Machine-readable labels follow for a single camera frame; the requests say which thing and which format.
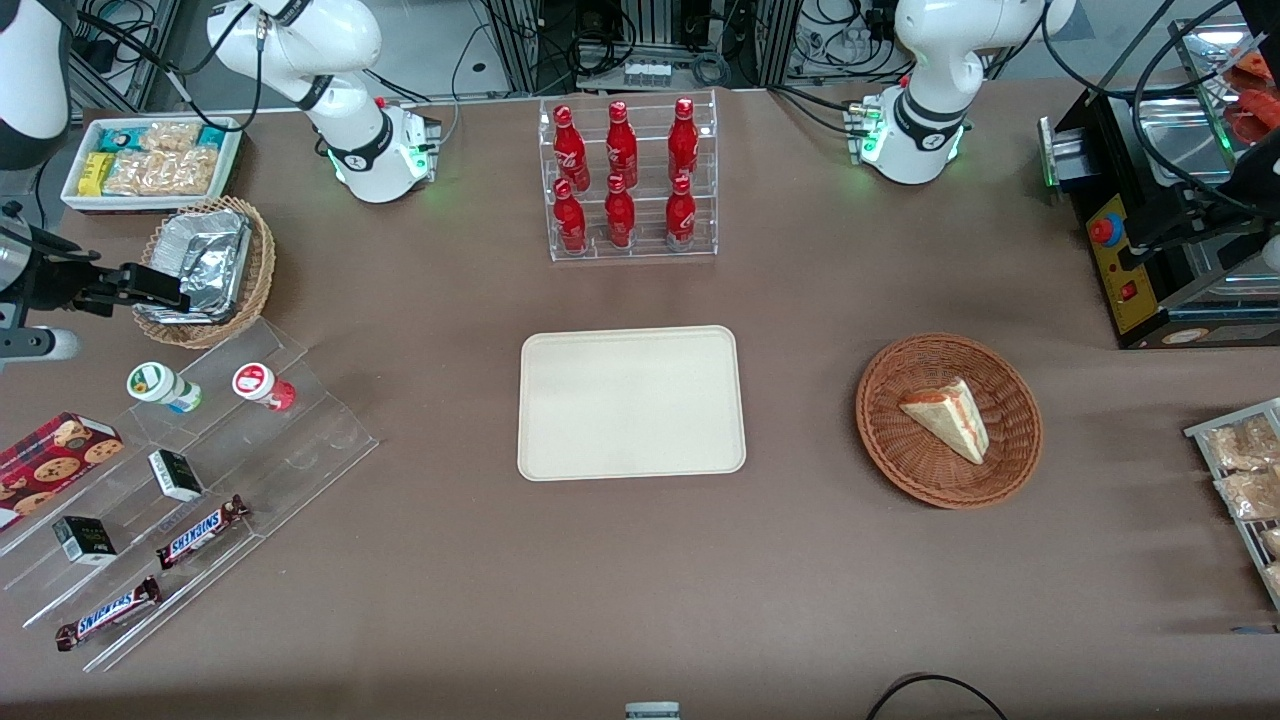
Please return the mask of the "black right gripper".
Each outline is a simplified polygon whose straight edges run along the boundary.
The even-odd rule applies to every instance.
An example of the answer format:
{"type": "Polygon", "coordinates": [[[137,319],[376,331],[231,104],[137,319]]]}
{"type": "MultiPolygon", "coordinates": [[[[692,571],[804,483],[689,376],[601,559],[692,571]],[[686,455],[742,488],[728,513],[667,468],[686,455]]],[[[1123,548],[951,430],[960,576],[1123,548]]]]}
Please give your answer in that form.
{"type": "Polygon", "coordinates": [[[125,263],[108,269],[32,250],[18,275],[18,318],[55,310],[110,318],[123,302],[122,293],[143,299],[134,304],[137,313],[188,313],[191,307],[180,279],[150,266],[125,263]]]}

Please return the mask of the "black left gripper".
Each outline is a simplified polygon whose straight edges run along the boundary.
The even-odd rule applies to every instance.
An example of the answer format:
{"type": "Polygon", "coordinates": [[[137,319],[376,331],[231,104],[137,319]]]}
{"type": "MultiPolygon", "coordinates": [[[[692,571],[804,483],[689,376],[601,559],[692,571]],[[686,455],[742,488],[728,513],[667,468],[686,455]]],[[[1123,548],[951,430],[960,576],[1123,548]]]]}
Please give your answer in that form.
{"type": "Polygon", "coordinates": [[[1165,190],[1172,219],[1164,232],[1128,231],[1121,249],[1121,269],[1134,272],[1158,252],[1199,243],[1221,234],[1252,232],[1263,219],[1198,190],[1165,190]]]}

